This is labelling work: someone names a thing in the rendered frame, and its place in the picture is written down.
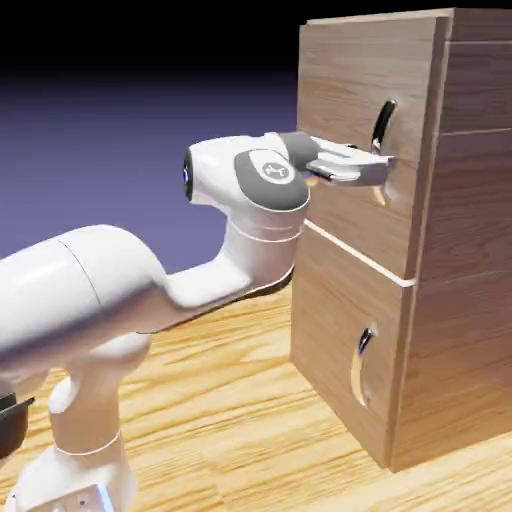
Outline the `dark curved metal handle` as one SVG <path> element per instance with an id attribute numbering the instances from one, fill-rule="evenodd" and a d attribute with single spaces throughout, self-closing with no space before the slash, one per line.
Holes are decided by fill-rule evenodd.
<path id="1" fill-rule="evenodd" d="M 393 113 L 397 107 L 397 102 L 394 99 L 388 99 L 382 106 L 377 120 L 375 122 L 370 144 L 370 152 L 372 154 L 380 155 L 382 150 L 382 143 L 385 138 L 386 130 L 389 127 Z M 374 198 L 378 205 L 386 205 L 386 192 L 385 184 L 375 186 L 373 188 Z"/>

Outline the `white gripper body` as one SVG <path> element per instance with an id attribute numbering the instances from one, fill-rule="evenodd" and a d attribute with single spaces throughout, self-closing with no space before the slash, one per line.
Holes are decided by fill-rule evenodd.
<path id="1" fill-rule="evenodd" d="M 334 143 L 311 136 L 318 146 L 317 157 L 306 164 L 313 174 L 340 186 L 381 186 L 395 166 L 396 157 L 381 155 L 348 144 Z"/>

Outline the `light wood cabinet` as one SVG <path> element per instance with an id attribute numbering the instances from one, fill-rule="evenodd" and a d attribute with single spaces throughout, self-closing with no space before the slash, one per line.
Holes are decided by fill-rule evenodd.
<path id="1" fill-rule="evenodd" d="M 512 2 L 434 10 L 450 20 L 414 277 L 307 223 L 414 288 L 394 472 L 512 431 Z"/>

